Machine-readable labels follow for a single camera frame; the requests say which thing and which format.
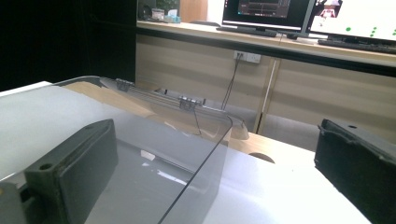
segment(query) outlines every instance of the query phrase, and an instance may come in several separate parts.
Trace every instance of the keyboard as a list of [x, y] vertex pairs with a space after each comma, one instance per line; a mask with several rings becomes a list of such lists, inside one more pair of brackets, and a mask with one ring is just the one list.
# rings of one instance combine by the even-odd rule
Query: keyboard
[[364, 45], [364, 44], [352, 44], [341, 41], [332, 41], [332, 40], [318, 40], [318, 44], [329, 47], [337, 47], [344, 49], [359, 49], [366, 50], [377, 53], [387, 53], [387, 54], [396, 54], [395, 48], [381, 47], [376, 45]]
[[218, 27], [216, 28], [218, 31], [226, 31], [226, 32], [234, 32], [238, 34], [245, 34], [245, 35], [260, 35], [260, 36], [267, 36], [267, 37], [276, 37], [276, 32], [271, 31], [257, 31], [253, 29], [243, 29], [243, 28], [231, 28], [231, 27]]

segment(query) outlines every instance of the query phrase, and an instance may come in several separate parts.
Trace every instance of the black cable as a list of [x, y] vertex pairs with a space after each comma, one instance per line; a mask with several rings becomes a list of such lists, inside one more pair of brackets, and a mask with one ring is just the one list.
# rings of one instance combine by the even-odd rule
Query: black cable
[[222, 110], [225, 109], [225, 106], [226, 106], [227, 103], [228, 103], [228, 99], [230, 98], [231, 90], [233, 89], [233, 81], [235, 80], [236, 69], [238, 68], [238, 64], [239, 64], [239, 62], [241, 61], [241, 58], [242, 58], [242, 53], [240, 53], [240, 54], [237, 56], [236, 60], [235, 60], [235, 68], [234, 68], [234, 70], [233, 70], [233, 78], [231, 79], [230, 84], [228, 85], [227, 92], [226, 92], [226, 94], [225, 94], [225, 96], [224, 96], [224, 100], [223, 100], [223, 102], [222, 102], [222, 104], [221, 104], [221, 109], [222, 109]]

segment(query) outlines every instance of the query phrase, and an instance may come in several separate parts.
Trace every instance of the hinge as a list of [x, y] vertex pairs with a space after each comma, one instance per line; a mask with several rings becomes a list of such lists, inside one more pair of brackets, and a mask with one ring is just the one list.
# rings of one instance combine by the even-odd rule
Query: hinge
[[183, 109], [183, 110], [193, 111], [197, 105], [202, 106], [201, 101], [187, 98], [185, 96], [179, 96], [178, 99], [180, 101], [179, 107], [180, 107], [180, 109]]
[[133, 82], [130, 82], [130, 81], [127, 81], [124, 79], [120, 79], [120, 78], [117, 78], [116, 82], [117, 82], [117, 89], [119, 91], [128, 91], [130, 87], [134, 86]]

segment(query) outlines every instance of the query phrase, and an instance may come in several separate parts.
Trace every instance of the transparent lid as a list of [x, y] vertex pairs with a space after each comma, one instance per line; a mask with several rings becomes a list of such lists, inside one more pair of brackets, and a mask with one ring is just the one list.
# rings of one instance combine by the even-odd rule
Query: transparent lid
[[[197, 190], [191, 191], [190, 183], [205, 188], [200, 182], [213, 181], [193, 179], [209, 176], [197, 173], [216, 148], [227, 145], [233, 126], [224, 111], [104, 77], [0, 97], [0, 108], [0, 180], [18, 187], [25, 183], [24, 169], [72, 134], [96, 121], [114, 120], [118, 162], [85, 223], [166, 220], [183, 192]], [[224, 158], [216, 155], [219, 162], [209, 167], [220, 172]]]

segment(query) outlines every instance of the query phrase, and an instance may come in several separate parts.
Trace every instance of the black monitor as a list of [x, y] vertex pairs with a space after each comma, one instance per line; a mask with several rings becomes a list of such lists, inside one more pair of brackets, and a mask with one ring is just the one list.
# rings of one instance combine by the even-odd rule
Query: black monitor
[[223, 25], [300, 33], [309, 0], [225, 0]]
[[346, 42], [396, 43], [393, 0], [315, 0], [307, 32]]

